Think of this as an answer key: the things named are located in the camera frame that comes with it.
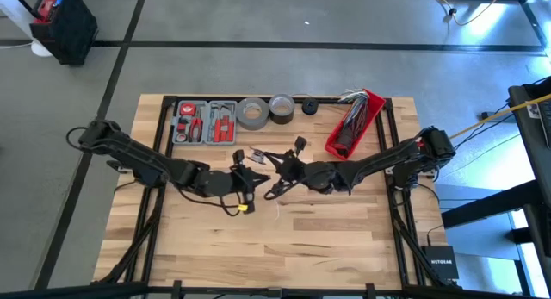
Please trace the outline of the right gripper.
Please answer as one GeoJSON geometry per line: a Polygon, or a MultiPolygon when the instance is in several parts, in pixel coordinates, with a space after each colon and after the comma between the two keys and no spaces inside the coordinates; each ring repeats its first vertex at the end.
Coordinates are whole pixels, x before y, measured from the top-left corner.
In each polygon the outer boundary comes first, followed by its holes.
{"type": "Polygon", "coordinates": [[[315,161],[304,164],[298,156],[306,147],[306,144],[306,139],[298,136],[294,143],[294,149],[290,149],[285,153],[263,153],[275,167],[275,173],[279,175],[278,181],[263,195],[264,200],[272,201],[283,196],[297,183],[303,184],[309,190],[317,191],[320,194],[331,194],[333,192],[338,162],[315,161]]]}

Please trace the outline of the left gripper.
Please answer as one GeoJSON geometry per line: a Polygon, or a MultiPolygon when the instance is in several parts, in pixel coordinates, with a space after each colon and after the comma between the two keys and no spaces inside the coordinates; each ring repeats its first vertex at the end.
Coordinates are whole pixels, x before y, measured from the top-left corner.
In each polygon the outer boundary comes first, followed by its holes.
{"type": "MultiPolygon", "coordinates": [[[[244,165],[245,152],[240,149],[234,153],[234,168],[243,178],[246,178],[244,190],[242,191],[245,215],[255,212],[255,191],[256,187],[270,180],[270,175],[253,171],[244,165]]],[[[239,191],[239,184],[236,184],[235,177],[230,172],[205,171],[201,174],[201,196],[202,197],[223,197],[239,191]]]]}

